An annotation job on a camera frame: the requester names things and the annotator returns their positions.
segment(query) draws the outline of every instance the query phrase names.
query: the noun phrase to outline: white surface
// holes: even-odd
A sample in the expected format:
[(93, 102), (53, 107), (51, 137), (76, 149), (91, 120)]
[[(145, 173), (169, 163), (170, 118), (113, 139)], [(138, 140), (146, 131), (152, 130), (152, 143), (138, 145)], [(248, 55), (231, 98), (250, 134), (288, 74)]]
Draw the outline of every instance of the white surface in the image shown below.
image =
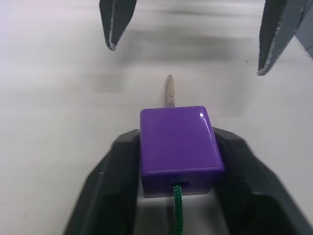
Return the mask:
[[(311, 59), (293, 40), (256, 76), (261, 0), (153, 2), (138, 0), (116, 52), (98, 0), (0, 2), (0, 234), (62, 234), (87, 174), (142, 109), (163, 105), (170, 73), (176, 105), (204, 105), (245, 138), (313, 222)], [(147, 204), (163, 218), (160, 200), (139, 201), (137, 225)], [(185, 235), (210, 230), (206, 206), (185, 205)]]

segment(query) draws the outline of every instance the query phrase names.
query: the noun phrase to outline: white table surface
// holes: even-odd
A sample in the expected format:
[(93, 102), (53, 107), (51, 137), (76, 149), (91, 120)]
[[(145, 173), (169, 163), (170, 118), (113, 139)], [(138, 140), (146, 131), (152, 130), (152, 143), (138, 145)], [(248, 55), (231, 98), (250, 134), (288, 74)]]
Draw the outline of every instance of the white table surface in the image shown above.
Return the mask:
[[(138, 0), (112, 52), (98, 0), (1, 1), (0, 234), (62, 234), (88, 173), (142, 109), (163, 105), (170, 73), (176, 105), (203, 105), (246, 139), (313, 223), (312, 60), (294, 39), (256, 76), (263, 6)], [(139, 199), (136, 234), (166, 233), (169, 200)], [(185, 235), (224, 234), (215, 206), (213, 194), (184, 198)]]

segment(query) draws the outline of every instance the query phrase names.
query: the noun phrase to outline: wooden stick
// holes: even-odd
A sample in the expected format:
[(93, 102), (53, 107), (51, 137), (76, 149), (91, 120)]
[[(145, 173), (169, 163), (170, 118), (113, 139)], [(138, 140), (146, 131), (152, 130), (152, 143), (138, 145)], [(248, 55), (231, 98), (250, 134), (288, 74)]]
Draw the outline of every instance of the wooden stick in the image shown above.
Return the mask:
[(170, 74), (168, 75), (166, 81), (166, 96), (165, 96), (165, 107), (175, 108), (175, 87), (174, 87), (174, 78)]

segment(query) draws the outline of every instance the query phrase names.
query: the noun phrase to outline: green cord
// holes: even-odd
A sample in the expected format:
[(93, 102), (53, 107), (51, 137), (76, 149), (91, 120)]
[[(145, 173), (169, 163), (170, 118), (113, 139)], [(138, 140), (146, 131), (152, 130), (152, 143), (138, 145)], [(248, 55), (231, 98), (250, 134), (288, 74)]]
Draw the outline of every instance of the green cord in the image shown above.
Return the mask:
[(184, 220), (182, 212), (182, 193), (180, 185), (174, 185), (174, 199), (175, 199), (175, 235), (182, 235)]

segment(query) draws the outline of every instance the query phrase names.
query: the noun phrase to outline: purple block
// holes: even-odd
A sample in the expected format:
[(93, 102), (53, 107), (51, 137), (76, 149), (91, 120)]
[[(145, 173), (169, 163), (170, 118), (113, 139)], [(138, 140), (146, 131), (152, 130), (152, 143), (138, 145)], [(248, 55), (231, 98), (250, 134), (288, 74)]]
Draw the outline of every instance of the purple block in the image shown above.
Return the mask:
[(141, 180), (145, 197), (207, 193), (224, 172), (205, 107), (144, 109), (140, 113)]

